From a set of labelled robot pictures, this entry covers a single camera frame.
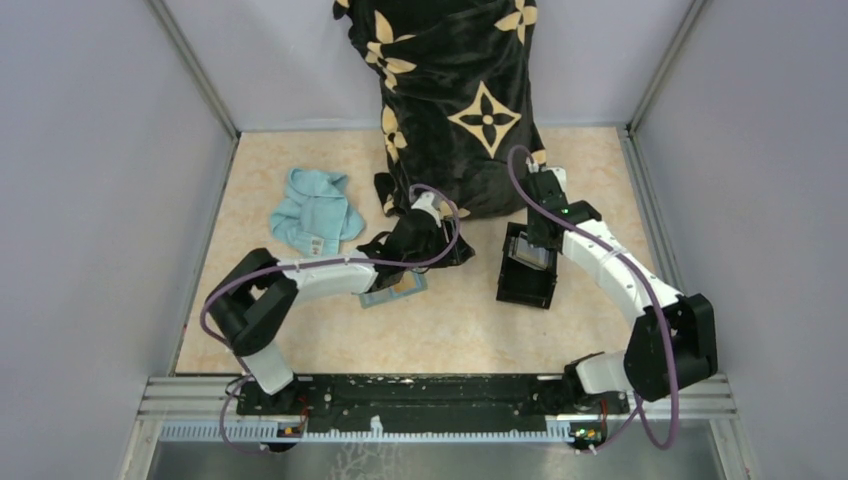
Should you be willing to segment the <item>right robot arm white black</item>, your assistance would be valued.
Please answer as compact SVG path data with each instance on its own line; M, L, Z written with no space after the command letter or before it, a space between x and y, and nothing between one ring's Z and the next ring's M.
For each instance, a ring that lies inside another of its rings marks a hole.
M541 169L513 184L527 204L530 244L582 268L631 327L625 349L566 366L563 398L569 408L588 412L613 391L656 401L717 373L714 308L705 296L686 296L665 283L624 247L591 204L568 202L563 169Z

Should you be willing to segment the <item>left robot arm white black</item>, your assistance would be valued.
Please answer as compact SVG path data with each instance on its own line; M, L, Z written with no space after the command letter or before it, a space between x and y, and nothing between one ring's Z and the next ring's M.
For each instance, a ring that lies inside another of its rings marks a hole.
M455 218L410 213L390 232L346 255L281 261L266 248L250 251L210 293L200 314L206 333L230 349L277 414L300 399L293 369L275 338L292 307L336 295L387 290L415 269L459 266L475 254Z

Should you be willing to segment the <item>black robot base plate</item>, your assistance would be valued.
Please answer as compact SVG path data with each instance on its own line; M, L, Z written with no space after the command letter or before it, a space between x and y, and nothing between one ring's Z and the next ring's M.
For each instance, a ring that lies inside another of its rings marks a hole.
M243 416L290 415L309 433L358 433L378 418L391 434L541 432L558 415L628 415L625 394L576 395L561 375L301 374L267 394L237 396Z

